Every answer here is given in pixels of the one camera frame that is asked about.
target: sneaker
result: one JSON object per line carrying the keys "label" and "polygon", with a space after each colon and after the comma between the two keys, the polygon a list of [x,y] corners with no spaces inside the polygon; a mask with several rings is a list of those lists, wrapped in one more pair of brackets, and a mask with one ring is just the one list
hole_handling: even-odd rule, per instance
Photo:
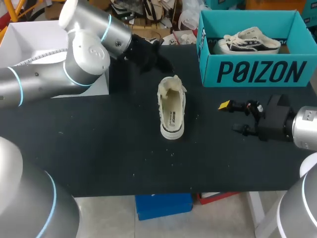
{"label": "sneaker", "polygon": [[168,140],[178,139],[184,133],[185,92],[177,75],[162,79],[158,85],[160,131]]}
{"label": "sneaker", "polygon": [[225,35],[213,52],[216,55],[277,54],[281,43],[265,36],[258,27],[251,27],[234,36]]}

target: black table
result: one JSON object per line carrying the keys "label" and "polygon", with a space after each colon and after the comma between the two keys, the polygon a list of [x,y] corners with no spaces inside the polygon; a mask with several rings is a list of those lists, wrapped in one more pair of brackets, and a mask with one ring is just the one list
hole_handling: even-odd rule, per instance
{"label": "black table", "polygon": [[113,61],[110,95],[48,99],[1,111],[0,136],[14,142],[74,196],[173,192],[286,190],[299,178],[310,151],[292,143],[261,142],[231,130],[253,123],[243,113],[222,113],[220,103],[285,93],[294,109],[317,106],[306,88],[204,88],[195,46],[162,47],[187,88],[185,133],[160,133],[157,87],[167,76],[139,74]]}

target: white table leg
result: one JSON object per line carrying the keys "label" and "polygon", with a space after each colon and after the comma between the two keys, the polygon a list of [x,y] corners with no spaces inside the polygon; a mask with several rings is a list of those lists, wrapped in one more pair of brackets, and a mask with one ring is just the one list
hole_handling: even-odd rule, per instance
{"label": "white table leg", "polygon": [[254,227],[256,228],[265,216],[259,192],[248,192],[247,199],[250,206]]}
{"label": "white table leg", "polygon": [[254,222],[255,227],[255,237],[256,238],[269,238],[269,236],[277,228],[276,212],[278,204],[284,193],[276,200],[274,205],[271,207],[269,212],[264,215],[264,210],[262,207],[262,202],[260,199],[259,192],[249,192],[248,202]]}

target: black cable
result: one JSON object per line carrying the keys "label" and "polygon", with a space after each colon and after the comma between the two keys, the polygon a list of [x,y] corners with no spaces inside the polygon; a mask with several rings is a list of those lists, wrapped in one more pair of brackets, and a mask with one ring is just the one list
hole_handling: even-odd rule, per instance
{"label": "black cable", "polygon": [[35,12],[28,21],[34,21],[36,18],[38,18],[40,15],[42,15],[45,12],[45,7],[41,8],[37,12]]}

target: shoe sole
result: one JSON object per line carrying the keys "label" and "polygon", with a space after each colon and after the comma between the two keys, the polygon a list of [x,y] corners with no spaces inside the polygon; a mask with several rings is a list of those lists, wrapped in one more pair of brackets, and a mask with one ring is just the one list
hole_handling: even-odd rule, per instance
{"label": "shoe sole", "polygon": [[164,129],[163,125],[160,125],[160,132],[162,133],[162,135],[168,139],[168,140],[176,140],[178,138],[180,138],[183,134],[184,134],[184,121],[182,123],[182,127],[179,131],[177,132],[168,132]]}
{"label": "shoe sole", "polygon": [[213,48],[215,55],[270,55],[278,54],[279,49],[273,51],[254,51],[254,52],[236,52],[224,50],[219,44],[216,44]]}

